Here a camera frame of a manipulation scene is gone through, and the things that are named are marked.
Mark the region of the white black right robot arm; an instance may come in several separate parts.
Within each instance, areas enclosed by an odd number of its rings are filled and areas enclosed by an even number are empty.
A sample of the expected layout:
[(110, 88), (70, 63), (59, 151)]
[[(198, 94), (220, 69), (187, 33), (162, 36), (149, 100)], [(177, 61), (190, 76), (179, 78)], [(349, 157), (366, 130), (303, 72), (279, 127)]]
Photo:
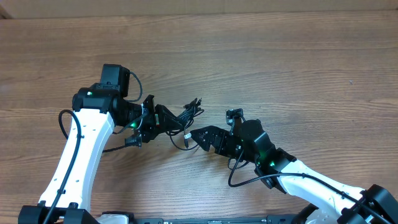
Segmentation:
[(275, 147), (259, 120), (247, 120), (227, 131), (207, 126), (191, 131), (191, 138), (205, 151), (237, 162), (252, 162), (260, 180), (309, 202), (292, 223), (397, 223), (397, 200), (385, 188), (372, 185), (367, 190), (337, 182), (322, 175), (296, 157)]

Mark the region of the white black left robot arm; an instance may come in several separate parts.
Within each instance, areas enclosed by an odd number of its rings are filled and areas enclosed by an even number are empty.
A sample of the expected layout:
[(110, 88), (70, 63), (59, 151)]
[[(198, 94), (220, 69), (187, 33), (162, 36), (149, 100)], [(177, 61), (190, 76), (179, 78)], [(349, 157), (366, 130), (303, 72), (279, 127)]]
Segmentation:
[(134, 223), (128, 212), (90, 214), (91, 191), (101, 155), (116, 126), (131, 128), (126, 146), (141, 147), (160, 133), (184, 125), (149, 95), (141, 104), (127, 100), (132, 72), (121, 65), (105, 64), (98, 83), (73, 96), (70, 132), (57, 169), (35, 206), (24, 205), (18, 223)]

